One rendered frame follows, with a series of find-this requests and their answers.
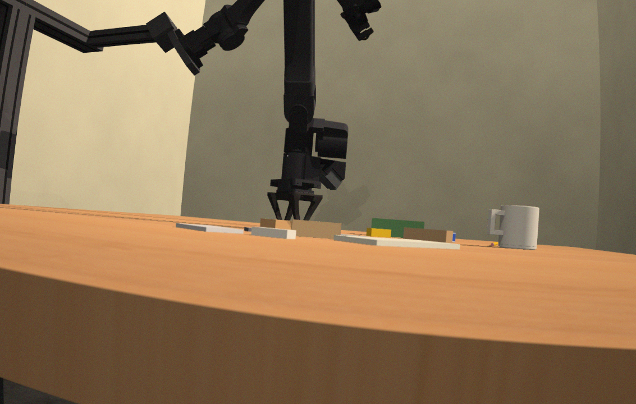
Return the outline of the wooden ball-in-hole puzzle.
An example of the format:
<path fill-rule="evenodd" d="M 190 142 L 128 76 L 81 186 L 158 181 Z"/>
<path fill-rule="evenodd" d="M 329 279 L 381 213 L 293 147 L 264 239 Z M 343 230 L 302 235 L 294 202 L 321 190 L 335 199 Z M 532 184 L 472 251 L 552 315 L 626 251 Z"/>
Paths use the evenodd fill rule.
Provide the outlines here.
<path fill-rule="evenodd" d="M 261 218 L 260 227 L 266 228 L 284 228 L 291 230 L 292 221 L 278 220 L 271 218 Z"/>

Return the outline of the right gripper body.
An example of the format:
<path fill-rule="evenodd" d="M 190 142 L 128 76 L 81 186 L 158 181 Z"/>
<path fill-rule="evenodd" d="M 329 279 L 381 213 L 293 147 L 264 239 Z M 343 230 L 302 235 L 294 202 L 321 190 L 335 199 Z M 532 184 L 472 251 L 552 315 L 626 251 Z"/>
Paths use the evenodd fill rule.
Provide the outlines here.
<path fill-rule="evenodd" d="M 281 179 L 271 180 L 271 186 L 277 187 L 277 194 L 288 194 L 289 192 L 303 192 L 303 194 L 314 194 L 312 187 L 321 189 L 321 182 L 307 181 L 303 179 L 305 156 L 310 153 L 284 153 Z M 302 180 L 298 180 L 302 179 Z"/>

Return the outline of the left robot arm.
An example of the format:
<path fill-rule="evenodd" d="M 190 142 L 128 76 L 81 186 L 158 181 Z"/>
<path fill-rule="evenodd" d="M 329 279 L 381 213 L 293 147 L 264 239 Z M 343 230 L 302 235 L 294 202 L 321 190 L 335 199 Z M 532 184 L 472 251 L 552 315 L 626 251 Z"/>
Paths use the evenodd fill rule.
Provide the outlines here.
<path fill-rule="evenodd" d="M 248 23 L 257 8 L 265 0 L 237 0 L 232 7 L 227 4 L 220 11 L 214 13 L 199 30 L 183 34 L 177 29 L 176 35 L 182 47 L 200 68 L 203 66 L 200 58 L 208 54 L 209 49 L 219 44 L 225 51 L 238 48 L 244 41 L 244 34 L 248 31 Z M 364 25 L 367 20 L 365 13 L 379 11 L 379 0 L 337 0 L 348 20 L 357 20 Z M 363 10 L 362 10 L 363 8 Z"/>

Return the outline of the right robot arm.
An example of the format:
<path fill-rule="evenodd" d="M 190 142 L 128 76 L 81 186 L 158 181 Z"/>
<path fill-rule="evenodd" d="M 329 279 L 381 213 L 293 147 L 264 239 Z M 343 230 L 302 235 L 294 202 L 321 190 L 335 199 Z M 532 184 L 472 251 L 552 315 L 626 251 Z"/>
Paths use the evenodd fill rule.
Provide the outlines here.
<path fill-rule="evenodd" d="M 284 153 L 310 153 L 316 133 L 315 153 L 306 155 L 303 179 L 322 182 L 336 191 L 345 179 L 348 126 L 313 118 L 315 85 L 315 0 L 283 0 L 285 73 L 283 104 L 285 119 Z M 294 131 L 294 132 L 293 132 Z"/>

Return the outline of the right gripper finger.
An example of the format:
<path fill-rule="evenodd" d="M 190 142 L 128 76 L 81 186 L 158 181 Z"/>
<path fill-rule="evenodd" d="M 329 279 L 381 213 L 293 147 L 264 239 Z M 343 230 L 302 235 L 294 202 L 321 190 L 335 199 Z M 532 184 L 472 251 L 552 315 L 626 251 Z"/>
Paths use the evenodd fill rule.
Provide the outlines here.
<path fill-rule="evenodd" d="M 287 213 L 285 215 L 285 219 L 284 220 L 290 221 L 291 217 L 292 217 L 292 209 L 291 209 L 289 194 L 275 194 L 275 192 L 268 192 L 267 193 L 267 197 L 269 198 L 269 201 L 271 202 L 271 206 L 272 206 L 272 209 L 274 210 L 275 217 L 278 220 L 282 220 L 282 217 L 280 215 L 280 209 L 279 209 L 277 201 L 278 200 L 288 200 L 289 201 L 289 208 L 287 209 Z"/>
<path fill-rule="evenodd" d="M 300 220 L 298 200 L 307 200 L 311 202 L 309 209 L 307 210 L 307 213 L 305 217 L 303 218 L 304 221 L 309 221 L 311 218 L 311 215 L 314 213 L 317 206 L 320 204 L 321 200 L 323 199 L 323 195 L 303 194 L 303 192 L 289 192 L 289 199 L 290 199 L 291 209 L 293 213 L 293 218 L 296 220 Z"/>

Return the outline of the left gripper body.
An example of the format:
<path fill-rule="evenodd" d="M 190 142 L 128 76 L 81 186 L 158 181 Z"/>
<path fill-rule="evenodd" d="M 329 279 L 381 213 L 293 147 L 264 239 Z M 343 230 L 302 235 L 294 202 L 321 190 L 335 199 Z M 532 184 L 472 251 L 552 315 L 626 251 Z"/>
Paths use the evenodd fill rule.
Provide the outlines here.
<path fill-rule="evenodd" d="M 360 16 L 356 20 L 348 20 L 345 16 L 345 13 L 343 13 L 342 16 L 344 20 L 347 21 L 347 24 L 349 25 L 350 30 L 353 31 L 357 39 L 361 40 L 369 34 L 368 31 L 365 30 L 369 28 L 370 26 L 368 21 L 366 21 L 364 25 L 359 25 L 359 21 L 357 21 L 361 16 L 361 12 L 360 12 Z M 365 31 L 362 31 L 362 30 L 365 30 Z M 362 33 L 360 33 L 361 31 Z"/>

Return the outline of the yellow rectangular block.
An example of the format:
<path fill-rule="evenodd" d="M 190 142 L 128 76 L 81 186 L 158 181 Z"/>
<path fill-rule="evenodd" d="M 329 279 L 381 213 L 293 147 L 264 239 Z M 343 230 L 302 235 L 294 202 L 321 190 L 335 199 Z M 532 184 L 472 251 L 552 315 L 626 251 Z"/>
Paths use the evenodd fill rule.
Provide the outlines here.
<path fill-rule="evenodd" d="M 391 229 L 367 228 L 367 236 L 391 237 Z"/>

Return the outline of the green flat box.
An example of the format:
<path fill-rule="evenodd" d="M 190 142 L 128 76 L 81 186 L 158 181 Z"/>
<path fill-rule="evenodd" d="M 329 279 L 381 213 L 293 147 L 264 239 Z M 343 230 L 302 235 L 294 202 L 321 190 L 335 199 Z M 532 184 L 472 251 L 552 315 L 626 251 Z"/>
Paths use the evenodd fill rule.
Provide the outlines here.
<path fill-rule="evenodd" d="M 411 222 L 388 218 L 372 218 L 371 228 L 391 229 L 391 236 L 403 238 L 404 227 L 424 228 L 424 222 Z"/>

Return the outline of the grey mug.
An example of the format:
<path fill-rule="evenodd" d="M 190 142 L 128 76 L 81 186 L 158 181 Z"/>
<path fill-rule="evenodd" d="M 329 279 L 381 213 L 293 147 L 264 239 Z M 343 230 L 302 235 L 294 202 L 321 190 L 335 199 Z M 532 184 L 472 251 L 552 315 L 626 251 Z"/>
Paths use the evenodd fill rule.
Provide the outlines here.
<path fill-rule="evenodd" d="M 499 247 L 536 250 L 539 208 L 527 205 L 501 205 L 489 209 L 487 234 L 499 235 Z M 495 216 L 500 215 L 500 228 L 495 230 Z"/>

